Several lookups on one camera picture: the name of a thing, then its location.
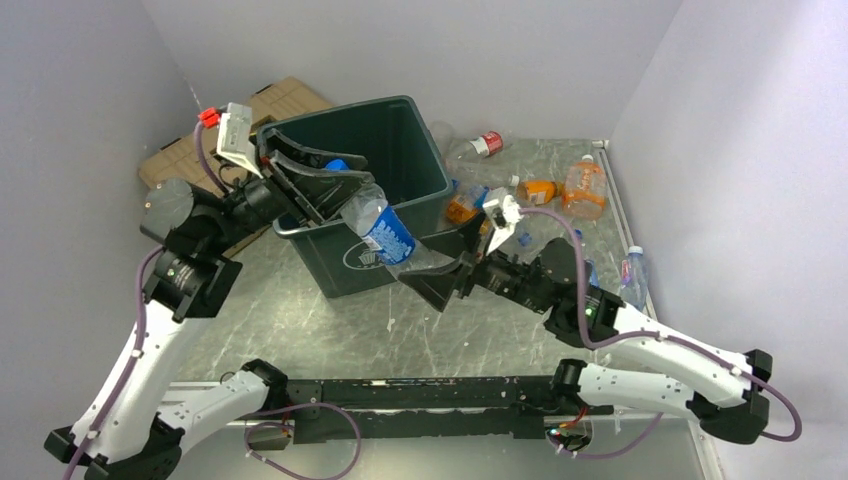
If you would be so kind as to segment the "blue label water bottle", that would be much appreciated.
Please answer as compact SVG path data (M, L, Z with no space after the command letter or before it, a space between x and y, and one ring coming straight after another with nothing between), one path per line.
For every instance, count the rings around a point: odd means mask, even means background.
M359 190L340 208L340 216L395 278L434 265L430 251L413 237L379 185Z

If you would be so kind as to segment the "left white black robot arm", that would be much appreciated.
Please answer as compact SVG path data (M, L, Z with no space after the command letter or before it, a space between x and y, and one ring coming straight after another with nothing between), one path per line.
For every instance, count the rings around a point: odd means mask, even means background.
M330 220L374 181L364 156L305 146L273 127L252 137L248 127L222 123L216 153L250 178L222 196L171 178L148 196L141 230L156 248L136 273L129 338L85 413L44 443L66 477L83 467L89 479L165 479L183 454L240 417L284 427L287 415L321 408L260 359L187 401L161 405L241 272L226 252L284 215Z

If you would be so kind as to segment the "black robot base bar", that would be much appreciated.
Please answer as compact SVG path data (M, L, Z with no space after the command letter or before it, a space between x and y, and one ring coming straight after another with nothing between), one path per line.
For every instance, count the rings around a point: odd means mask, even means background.
M508 435L541 439L589 407L548 376L291 380L286 392L243 420L292 422L297 445L329 440Z

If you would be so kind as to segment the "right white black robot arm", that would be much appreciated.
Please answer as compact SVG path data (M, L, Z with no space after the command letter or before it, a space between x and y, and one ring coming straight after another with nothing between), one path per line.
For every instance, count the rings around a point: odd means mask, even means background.
M453 296L484 288L534 313L544 328L574 348L616 353L646 366L613 370L563 360L552 380L557 411L574 415L589 406L622 405L671 414L699 424L721 440L749 445L768 437L768 381L772 358L761 350L728 352L688 337L644 314L620 296L590 284L590 266L575 241L551 240L531 261L496 249L520 224L520 212L502 207L461 227L430 235L426 246L449 263L399 276L438 311Z

